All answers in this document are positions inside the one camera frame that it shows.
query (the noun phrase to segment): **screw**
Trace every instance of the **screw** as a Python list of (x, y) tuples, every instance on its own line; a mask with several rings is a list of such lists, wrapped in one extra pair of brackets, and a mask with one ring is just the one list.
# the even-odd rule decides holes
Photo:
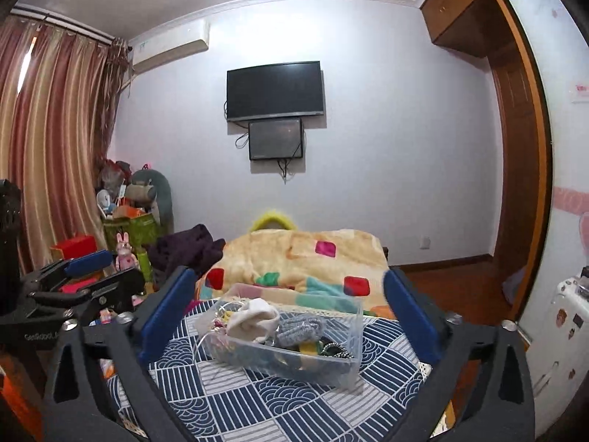
[(119, 324), (127, 324), (134, 319), (134, 316), (130, 312), (122, 312), (117, 316), (117, 322)]
[(517, 324), (512, 320), (505, 319), (501, 322), (501, 327), (509, 332), (515, 332), (517, 330)]
[(61, 328), (63, 330), (72, 330), (74, 327), (78, 325), (78, 321), (75, 319), (68, 319), (62, 325)]
[(455, 312), (449, 312), (446, 314), (446, 321), (455, 326), (460, 326), (460, 324), (462, 324), (462, 316)]

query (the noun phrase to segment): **air conditioner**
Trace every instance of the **air conditioner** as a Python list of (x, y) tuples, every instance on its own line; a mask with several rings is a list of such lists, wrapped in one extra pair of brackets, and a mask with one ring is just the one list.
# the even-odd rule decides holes
[(142, 41), (133, 49), (134, 73), (206, 51), (209, 32), (208, 21), (195, 20)]

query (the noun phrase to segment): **pink square pattern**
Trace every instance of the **pink square pattern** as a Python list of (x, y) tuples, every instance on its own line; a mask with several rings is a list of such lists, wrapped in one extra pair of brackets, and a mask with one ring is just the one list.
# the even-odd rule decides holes
[(335, 257), (335, 244), (329, 241), (317, 241), (315, 252), (322, 256)]

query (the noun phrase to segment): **white wall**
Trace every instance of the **white wall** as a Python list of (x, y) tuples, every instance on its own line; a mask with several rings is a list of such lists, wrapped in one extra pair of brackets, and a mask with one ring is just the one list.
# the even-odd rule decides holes
[[(525, 30), (546, 94), (554, 152), (554, 188), (589, 199), (589, 100), (572, 102), (575, 84), (589, 86), (589, 48), (560, 0), (510, 0)], [(579, 236), (579, 214), (553, 202), (546, 246), (520, 325), (533, 339), (554, 289), (587, 264)]]
[[(373, 233), (391, 263), (490, 251), (502, 156), (485, 61), (432, 45), (417, 8), (377, 1), (276, 1), (208, 19), (210, 49), (137, 77), (114, 135), (117, 158), (170, 180), (177, 230), (203, 222), (232, 239), (275, 208), (303, 230)], [(306, 157), (285, 185), (274, 162), (235, 148), (226, 71), (299, 60), (321, 61), (326, 116), (304, 119)]]

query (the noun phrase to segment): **green bag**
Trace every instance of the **green bag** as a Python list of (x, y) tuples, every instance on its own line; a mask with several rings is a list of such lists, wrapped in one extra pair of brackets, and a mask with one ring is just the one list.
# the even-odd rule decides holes
[(139, 217), (119, 217), (106, 219), (104, 223), (104, 236), (107, 240), (107, 248), (110, 251), (117, 249), (117, 233), (128, 233), (129, 243), (136, 253), (143, 245), (152, 245), (162, 236), (161, 227), (155, 222), (151, 213)]

